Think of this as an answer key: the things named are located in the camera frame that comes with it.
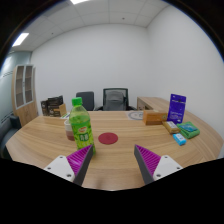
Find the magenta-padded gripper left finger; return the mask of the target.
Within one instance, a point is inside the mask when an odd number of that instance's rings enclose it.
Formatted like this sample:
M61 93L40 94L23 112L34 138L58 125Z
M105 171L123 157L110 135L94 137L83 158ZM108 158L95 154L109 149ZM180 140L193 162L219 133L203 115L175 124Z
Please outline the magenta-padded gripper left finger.
M93 146L89 145L69 156L59 155L44 170L81 186L92 156Z

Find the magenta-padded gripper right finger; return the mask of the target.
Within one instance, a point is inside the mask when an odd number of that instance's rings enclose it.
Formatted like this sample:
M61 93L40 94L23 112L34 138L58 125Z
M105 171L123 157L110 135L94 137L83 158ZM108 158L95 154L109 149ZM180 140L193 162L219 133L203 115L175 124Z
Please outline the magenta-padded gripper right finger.
M139 145L134 147L134 155L146 185L182 169L168 155L159 156Z

